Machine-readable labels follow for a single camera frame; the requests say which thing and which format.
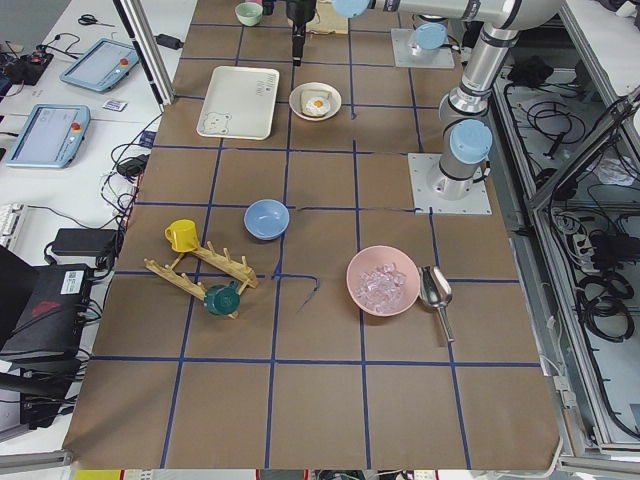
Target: metal scoop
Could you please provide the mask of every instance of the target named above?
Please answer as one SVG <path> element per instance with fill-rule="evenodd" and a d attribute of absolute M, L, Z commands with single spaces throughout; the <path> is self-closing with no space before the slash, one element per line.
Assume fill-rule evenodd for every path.
<path fill-rule="evenodd" d="M 447 342 L 453 342 L 453 332 L 447 318 L 447 305 L 453 294 L 451 286 L 438 267 L 420 267 L 420 300 L 425 307 L 438 312 Z"/>

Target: white mounting plate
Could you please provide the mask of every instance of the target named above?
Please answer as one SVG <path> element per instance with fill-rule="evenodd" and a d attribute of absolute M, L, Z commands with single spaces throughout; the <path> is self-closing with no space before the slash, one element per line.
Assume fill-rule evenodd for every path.
<path fill-rule="evenodd" d="M 410 153 L 409 173 L 413 206 L 417 213 L 454 213 L 460 215 L 491 215 L 491 205 L 484 182 L 474 183 L 469 194 L 460 200 L 446 200 L 427 185 L 427 172 L 440 161 L 439 153 Z"/>
<path fill-rule="evenodd" d="M 449 48 L 438 49 L 435 54 L 415 56 L 409 51 L 409 37 L 413 30 L 404 28 L 391 29 L 391 43 L 393 44 L 393 57 L 396 67 L 411 68 L 443 68 L 452 69 L 455 67 L 453 54 Z"/>

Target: mug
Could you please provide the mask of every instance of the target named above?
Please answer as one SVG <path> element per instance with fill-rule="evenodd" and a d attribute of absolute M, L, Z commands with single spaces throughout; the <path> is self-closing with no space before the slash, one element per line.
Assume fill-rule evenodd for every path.
<path fill-rule="evenodd" d="M 167 227 L 164 236 L 176 252 L 192 252 L 200 246 L 196 223 L 193 220 L 176 220 Z"/>
<path fill-rule="evenodd" d="M 238 310 L 240 295 L 236 291 L 237 288 L 237 282 L 208 288 L 204 294 L 204 306 L 207 311 L 214 315 L 229 315 Z"/>

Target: white label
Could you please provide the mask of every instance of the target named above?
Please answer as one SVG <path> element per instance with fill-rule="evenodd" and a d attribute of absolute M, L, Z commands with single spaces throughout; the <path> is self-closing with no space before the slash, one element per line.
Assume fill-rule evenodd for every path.
<path fill-rule="evenodd" d="M 78 293 L 82 286 L 83 276 L 84 272 L 82 270 L 71 270 L 70 272 L 65 273 L 60 294 L 71 295 L 73 293 Z"/>

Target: bowl of ice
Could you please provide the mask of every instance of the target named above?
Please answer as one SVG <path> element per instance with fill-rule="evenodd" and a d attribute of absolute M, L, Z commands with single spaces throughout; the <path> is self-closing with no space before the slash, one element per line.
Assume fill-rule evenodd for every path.
<path fill-rule="evenodd" d="M 390 317 L 409 309 L 418 299 L 420 274 L 404 252 L 376 245 L 351 259 L 347 288 L 362 310 L 377 317 Z"/>

